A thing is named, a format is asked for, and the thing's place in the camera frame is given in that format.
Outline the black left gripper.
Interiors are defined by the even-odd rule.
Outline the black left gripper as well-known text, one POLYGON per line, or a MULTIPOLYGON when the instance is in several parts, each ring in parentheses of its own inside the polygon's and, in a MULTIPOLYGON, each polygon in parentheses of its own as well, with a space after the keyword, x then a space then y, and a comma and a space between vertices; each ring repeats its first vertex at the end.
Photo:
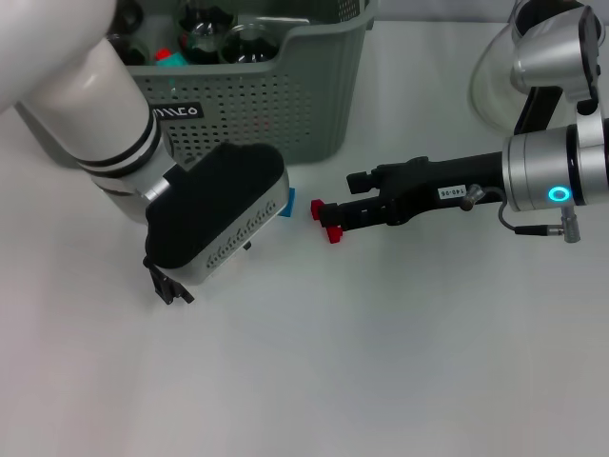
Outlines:
MULTIPOLYGON (((248 242, 244 245, 245 250, 251 248, 251 243, 248 242)), ((171 305, 175 299, 182 299, 187 304, 194 301, 194 297, 186 290, 186 288, 168 278, 160 271, 147 257, 143 260, 144 267, 148 270, 152 283, 155 287, 157 295, 167 304, 171 305)))

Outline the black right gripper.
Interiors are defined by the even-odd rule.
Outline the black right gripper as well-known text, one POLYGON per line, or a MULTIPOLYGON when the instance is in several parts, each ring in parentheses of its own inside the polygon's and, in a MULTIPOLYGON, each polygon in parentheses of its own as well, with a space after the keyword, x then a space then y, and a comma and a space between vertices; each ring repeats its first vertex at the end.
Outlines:
POLYGON ((351 194, 379 190, 379 197, 319 207, 324 228, 343 231, 377 225, 398 226, 415 216, 436 209, 456 208, 473 185, 502 188, 499 152, 440 162, 416 157, 405 163, 381 165, 370 172, 346 176, 351 194))

